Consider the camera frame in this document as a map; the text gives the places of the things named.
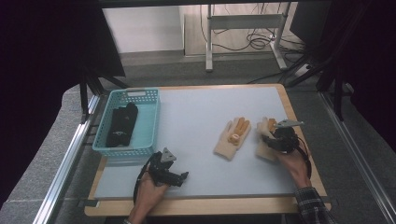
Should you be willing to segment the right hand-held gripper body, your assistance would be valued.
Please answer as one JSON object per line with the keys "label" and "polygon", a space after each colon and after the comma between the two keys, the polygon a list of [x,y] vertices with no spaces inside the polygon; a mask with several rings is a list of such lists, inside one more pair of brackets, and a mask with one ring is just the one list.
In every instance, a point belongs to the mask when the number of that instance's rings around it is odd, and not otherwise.
{"label": "right hand-held gripper body", "polygon": [[300,145],[299,137],[294,127],[301,126],[304,123],[298,120],[284,119],[274,125],[276,138],[275,150],[282,153],[291,153]]}

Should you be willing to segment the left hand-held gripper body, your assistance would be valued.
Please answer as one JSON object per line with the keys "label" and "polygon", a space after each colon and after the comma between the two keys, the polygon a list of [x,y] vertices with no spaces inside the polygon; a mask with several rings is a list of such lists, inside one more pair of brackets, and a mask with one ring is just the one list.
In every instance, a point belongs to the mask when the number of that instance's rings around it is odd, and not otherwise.
{"label": "left hand-held gripper body", "polygon": [[179,175],[169,171],[176,159],[167,147],[163,151],[154,153],[149,158],[148,173],[156,186],[162,184],[171,186],[172,182],[179,181]]}

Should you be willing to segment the beige glove with orange fingers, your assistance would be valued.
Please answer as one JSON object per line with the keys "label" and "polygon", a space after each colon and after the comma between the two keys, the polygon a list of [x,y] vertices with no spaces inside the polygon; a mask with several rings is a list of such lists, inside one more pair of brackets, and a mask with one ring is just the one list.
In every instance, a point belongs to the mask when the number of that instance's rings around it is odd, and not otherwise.
{"label": "beige glove with orange fingers", "polygon": [[250,129],[250,121],[244,117],[230,120],[219,137],[214,153],[231,161],[236,151],[244,144]]}
{"label": "beige glove with orange fingers", "polygon": [[261,122],[257,123],[256,133],[258,135],[258,146],[256,148],[256,155],[258,157],[267,159],[269,161],[276,161],[277,157],[275,151],[270,148],[263,140],[263,137],[268,137],[269,139],[275,139],[270,132],[270,124],[274,124],[274,119],[268,119],[263,117]]}

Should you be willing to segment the teal plastic basket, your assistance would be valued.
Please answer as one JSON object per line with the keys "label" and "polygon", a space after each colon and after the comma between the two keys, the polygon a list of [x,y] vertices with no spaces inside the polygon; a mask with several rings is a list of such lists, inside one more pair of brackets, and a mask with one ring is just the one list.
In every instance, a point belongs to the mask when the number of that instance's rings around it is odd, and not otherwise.
{"label": "teal plastic basket", "polygon": [[[107,147],[106,137],[113,110],[134,103],[138,108],[137,120],[127,147]],[[155,88],[115,90],[109,94],[92,149],[107,157],[147,157],[156,146],[160,116],[160,92]]]}

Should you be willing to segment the black glove with white logo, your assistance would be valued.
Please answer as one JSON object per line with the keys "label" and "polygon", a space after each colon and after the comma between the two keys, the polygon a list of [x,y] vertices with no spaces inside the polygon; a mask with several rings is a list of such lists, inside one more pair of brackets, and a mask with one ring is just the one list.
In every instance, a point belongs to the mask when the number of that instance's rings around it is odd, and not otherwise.
{"label": "black glove with white logo", "polygon": [[127,147],[130,145],[137,115],[138,108],[134,103],[113,110],[106,137],[107,147]]}

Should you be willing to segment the person's left hand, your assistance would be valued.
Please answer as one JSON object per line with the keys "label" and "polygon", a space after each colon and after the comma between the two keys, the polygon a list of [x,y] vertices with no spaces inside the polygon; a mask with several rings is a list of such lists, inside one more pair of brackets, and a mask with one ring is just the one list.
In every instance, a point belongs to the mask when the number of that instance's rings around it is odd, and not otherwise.
{"label": "person's left hand", "polygon": [[157,187],[150,178],[142,179],[131,216],[145,217],[163,199],[167,189],[167,185]]}

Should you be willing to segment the person's right hand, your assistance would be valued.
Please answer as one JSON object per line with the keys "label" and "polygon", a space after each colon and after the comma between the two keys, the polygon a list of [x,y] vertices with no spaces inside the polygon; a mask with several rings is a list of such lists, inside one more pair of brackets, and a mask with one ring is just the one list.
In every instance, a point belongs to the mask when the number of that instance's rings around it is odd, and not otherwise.
{"label": "person's right hand", "polygon": [[276,156],[289,171],[298,189],[312,186],[307,175],[307,165],[304,162],[303,156],[298,151],[293,151],[289,154],[277,152]]}

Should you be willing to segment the grey foam mat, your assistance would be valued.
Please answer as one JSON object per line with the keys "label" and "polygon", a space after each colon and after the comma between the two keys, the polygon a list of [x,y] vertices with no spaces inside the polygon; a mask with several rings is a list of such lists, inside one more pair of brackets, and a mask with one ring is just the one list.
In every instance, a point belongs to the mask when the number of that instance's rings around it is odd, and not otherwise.
{"label": "grey foam mat", "polygon": [[[168,198],[220,198],[291,195],[294,182],[283,165],[256,155],[256,124],[264,117],[283,120],[286,107],[275,87],[233,87],[160,91],[157,148],[177,160],[170,170],[189,175]],[[251,131],[228,161],[214,153],[228,121],[244,117]]]}

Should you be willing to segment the white power strip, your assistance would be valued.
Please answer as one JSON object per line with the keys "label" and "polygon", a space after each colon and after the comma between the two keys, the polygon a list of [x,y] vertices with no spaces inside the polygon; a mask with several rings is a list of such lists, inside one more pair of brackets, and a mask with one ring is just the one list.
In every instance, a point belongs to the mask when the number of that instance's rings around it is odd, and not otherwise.
{"label": "white power strip", "polygon": [[304,75],[305,73],[307,73],[310,69],[312,68],[312,66],[310,64],[304,64],[302,65],[296,72],[295,72],[295,76],[296,77],[300,77],[302,75]]}

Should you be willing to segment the black tripod stand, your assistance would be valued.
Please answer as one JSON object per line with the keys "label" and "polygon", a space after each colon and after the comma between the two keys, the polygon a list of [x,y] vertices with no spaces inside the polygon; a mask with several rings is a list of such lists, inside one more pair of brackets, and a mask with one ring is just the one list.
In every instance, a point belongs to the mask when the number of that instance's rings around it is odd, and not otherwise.
{"label": "black tripod stand", "polygon": [[319,75],[316,84],[318,91],[328,91],[332,88],[333,111],[340,120],[342,115],[343,68],[342,58],[347,45],[356,30],[361,17],[361,3],[355,4],[349,0],[305,0],[330,1],[331,6],[322,32],[320,42],[306,47],[303,62],[313,61],[314,66],[304,75],[285,83],[292,88],[303,81]]}
{"label": "black tripod stand", "polygon": [[96,96],[102,95],[105,92],[105,88],[103,87],[102,83],[99,80],[100,77],[115,84],[116,86],[122,89],[127,89],[128,85],[116,79],[115,77],[105,74],[97,69],[89,68],[86,66],[82,68],[81,73],[82,75],[79,83],[80,103],[81,103],[81,112],[82,112],[81,122],[85,123],[90,117],[87,89],[90,89],[91,92]]}

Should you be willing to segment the black curtain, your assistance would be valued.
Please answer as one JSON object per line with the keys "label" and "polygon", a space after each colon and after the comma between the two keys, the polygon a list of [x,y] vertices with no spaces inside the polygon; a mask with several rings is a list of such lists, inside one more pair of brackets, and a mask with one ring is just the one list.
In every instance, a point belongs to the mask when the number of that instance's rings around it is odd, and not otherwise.
{"label": "black curtain", "polygon": [[0,0],[0,208],[88,74],[123,76],[100,0]]}
{"label": "black curtain", "polygon": [[334,0],[342,18],[367,5],[340,65],[354,92],[352,104],[396,152],[396,0]]}

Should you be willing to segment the aluminium rail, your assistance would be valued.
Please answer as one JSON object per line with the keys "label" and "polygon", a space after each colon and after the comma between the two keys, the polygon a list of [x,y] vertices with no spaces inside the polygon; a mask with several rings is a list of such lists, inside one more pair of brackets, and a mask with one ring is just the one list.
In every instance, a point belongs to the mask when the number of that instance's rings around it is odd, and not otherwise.
{"label": "aluminium rail", "polygon": [[88,117],[80,123],[73,135],[73,138],[64,154],[64,158],[60,167],[52,180],[49,190],[35,216],[32,224],[48,224],[53,214],[55,206],[60,199],[60,195],[64,190],[64,184],[69,176],[69,173],[75,163],[78,151],[82,146],[83,139],[92,123],[92,115],[94,114],[100,102],[99,96],[93,96],[88,103]]}
{"label": "aluminium rail", "polygon": [[386,193],[385,188],[376,178],[375,173],[369,166],[367,160],[363,157],[360,148],[356,141],[353,139],[349,129],[343,121],[341,121],[336,113],[333,111],[333,102],[329,96],[325,93],[320,92],[318,96],[321,98],[323,104],[328,111],[330,118],[339,132],[347,151],[349,152],[352,160],[357,166],[357,169],[361,173],[361,176],[366,183],[368,189],[371,191],[375,202],[377,203],[380,211],[388,224],[396,224],[396,206],[393,201]]}

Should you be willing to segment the grey metal desk frame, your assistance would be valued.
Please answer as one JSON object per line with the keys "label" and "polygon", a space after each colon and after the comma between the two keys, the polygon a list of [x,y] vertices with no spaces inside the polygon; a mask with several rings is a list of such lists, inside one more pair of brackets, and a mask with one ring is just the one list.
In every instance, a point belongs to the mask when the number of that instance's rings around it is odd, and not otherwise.
{"label": "grey metal desk frame", "polygon": [[291,2],[288,2],[282,13],[264,15],[212,15],[212,6],[207,6],[207,38],[205,49],[205,70],[213,71],[213,50],[212,32],[218,29],[258,29],[275,28],[276,34],[273,35],[269,45],[276,58],[280,70],[286,70],[287,66],[279,50],[279,43],[289,15]]}

